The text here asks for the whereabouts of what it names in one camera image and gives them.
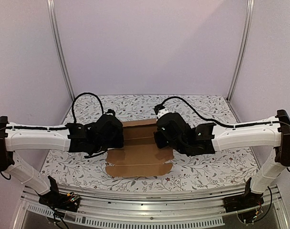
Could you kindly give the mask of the brown cardboard box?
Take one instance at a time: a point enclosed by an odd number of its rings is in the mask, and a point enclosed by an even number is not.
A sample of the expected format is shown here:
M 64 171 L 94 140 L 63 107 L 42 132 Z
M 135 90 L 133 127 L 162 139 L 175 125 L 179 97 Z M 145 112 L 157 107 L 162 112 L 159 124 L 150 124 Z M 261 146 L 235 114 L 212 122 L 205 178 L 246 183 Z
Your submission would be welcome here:
M 123 122 L 124 147 L 107 152 L 106 173 L 113 177 L 153 177 L 173 168 L 173 149 L 156 146 L 156 119 Z

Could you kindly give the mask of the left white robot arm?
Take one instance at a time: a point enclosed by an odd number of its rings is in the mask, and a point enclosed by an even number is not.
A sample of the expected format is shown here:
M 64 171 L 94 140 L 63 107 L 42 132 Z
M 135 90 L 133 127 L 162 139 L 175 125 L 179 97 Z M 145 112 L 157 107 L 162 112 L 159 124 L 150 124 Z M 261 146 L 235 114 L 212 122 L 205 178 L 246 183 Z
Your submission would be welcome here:
M 9 122 L 7 116 L 0 117 L 0 172 L 31 187 L 53 207 L 63 203 L 57 182 L 26 163 L 18 155 L 19 150 L 84 152 L 91 158 L 123 146 L 123 124 L 113 115 L 104 114 L 96 122 L 86 125 L 67 123 L 58 126 L 20 125 Z

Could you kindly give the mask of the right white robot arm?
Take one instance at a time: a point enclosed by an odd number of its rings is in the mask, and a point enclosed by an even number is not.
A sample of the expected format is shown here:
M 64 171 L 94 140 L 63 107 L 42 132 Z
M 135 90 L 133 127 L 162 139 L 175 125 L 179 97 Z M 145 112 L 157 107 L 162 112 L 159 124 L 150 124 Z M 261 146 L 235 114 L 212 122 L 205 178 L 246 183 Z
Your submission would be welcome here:
M 254 204 L 279 175 L 290 167 L 290 118 L 285 110 L 276 116 L 253 123 L 226 125 L 207 120 L 192 128 L 179 113 L 169 112 L 164 106 L 155 108 L 158 148 L 167 146 L 186 156 L 214 154 L 217 151 L 271 146 L 269 158 L 259 172 L 246 183 L 245 193 L 239 198 L 243 208 Z

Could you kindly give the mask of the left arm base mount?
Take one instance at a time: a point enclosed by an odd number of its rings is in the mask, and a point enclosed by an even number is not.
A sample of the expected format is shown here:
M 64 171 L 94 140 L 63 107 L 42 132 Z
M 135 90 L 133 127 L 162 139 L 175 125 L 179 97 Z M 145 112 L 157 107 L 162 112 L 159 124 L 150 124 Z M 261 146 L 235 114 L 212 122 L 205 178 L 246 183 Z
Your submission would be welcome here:
M 46 194 L 39 194 L 39 203 L 51 208 L 62 209 L 71 212 L 77 212 L 81 196 L 74 192 L 66 194 L 60 193 L 57 187 L 50 187 Z

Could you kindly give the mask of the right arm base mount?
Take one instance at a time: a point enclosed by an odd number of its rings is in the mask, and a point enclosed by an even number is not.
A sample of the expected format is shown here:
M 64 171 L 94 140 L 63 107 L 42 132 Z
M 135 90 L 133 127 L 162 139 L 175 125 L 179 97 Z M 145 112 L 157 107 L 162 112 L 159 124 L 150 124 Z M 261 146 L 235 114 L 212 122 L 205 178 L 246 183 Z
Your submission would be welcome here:
M 244 193 L 222 199 L 226 212 L 253 208 L 264 203 L 263 194 Z

